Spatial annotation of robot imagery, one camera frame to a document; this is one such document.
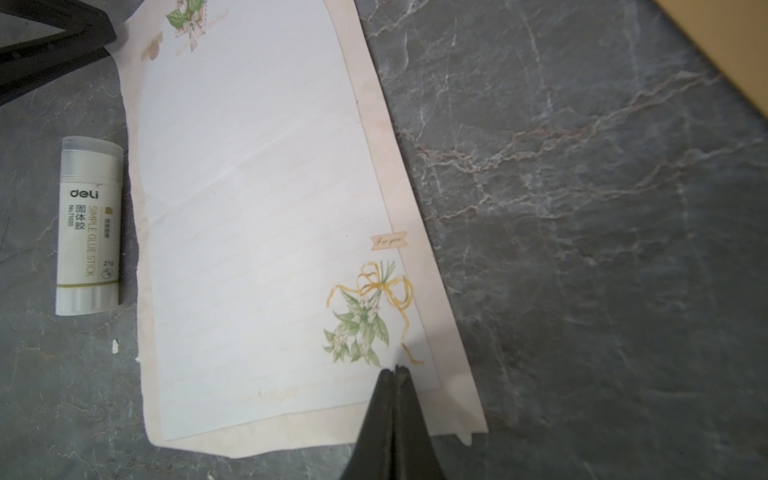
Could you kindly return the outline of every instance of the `lined paper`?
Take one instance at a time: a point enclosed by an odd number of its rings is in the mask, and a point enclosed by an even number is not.
[[[166,440],[369,399],[379,369],[322,348],[345,305],[326,299],[366,262],[407,274],[397,249],[371,251],[392,227],[325,5],[209,0],[206,15],[193,51],[163,24],[139,110]],[[404,322],[380,306],[394,366]],[[408,316],[415,384],[436,389]]]

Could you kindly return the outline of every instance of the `yellow bow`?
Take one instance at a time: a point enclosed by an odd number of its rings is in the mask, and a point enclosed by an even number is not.
[[[366,269],[369,269],[370,267],[373,267],[373,271],[366,271]],[[367,283],[365,283],[363,286],[360,286],[360,279],[365,279]],[[392,291],[392,288],[399,285],[400,283],[402,283],[402,286],[406,291],[406,296],[402,300],[397,298],[397,296]],[[408,354],[408,358],[411,360],[411,363],[414,365],[422,365],[424,362],[422,360],[413,358],[411,351],[408,349],[408,346],[406,346],[406,335],[408,334],[408,328],[411,326],[411,322],[408,320],[408,315],[406,315],[406,309],[408,309],[408,307],[411,306],[411,303],[413,303],[413,285],[411,284],[410,280],[408,280],[405,275],[399,275],[391,279],[389,282],[384,283],[382,282],[379,265],[374,262],[368,262],[363,265],[362,268],[360,268],[360,275],[357,276],[356,284],[356,290],[344,285],[336,285],[333,287],[331,294],[328,295],[326,307],[330,306],[333,294],[336,293],[337,290],[344,290],[347,293],[355,293],[359,296],[365,296],[371,292],[380,290],[385,294],[389,305],[394,306],[400,312],[400,315],[402,315],[402,320],[406,323],[406,327],[402,331],[400,345]]]

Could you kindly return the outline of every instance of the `gray marble countertop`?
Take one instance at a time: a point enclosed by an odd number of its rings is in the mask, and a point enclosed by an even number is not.
[[[764,478],[765,120],[650,0],[357,4],[491,429],[449,478]],[[126,146],[110,58],[0,107],[0,477],[338,478],[149,444],[128,195],[122,305],[53,314],[71,134]]]

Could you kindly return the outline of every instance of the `black metal object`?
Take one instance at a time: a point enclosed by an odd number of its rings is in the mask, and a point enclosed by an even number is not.
[[[77,0],[0,0],[0,12],[64,30],[0,48],[0,105],[107,57],[117,38],[106,13]]]
[[[406,367],[379,374],[355,451],[341,480],[361,478],[445,480]]]

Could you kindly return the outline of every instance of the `glue stick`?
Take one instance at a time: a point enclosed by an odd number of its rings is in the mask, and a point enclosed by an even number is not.
[[[104,140],[64,137],[58,206],[56,314],[118,305],[123,149]]]

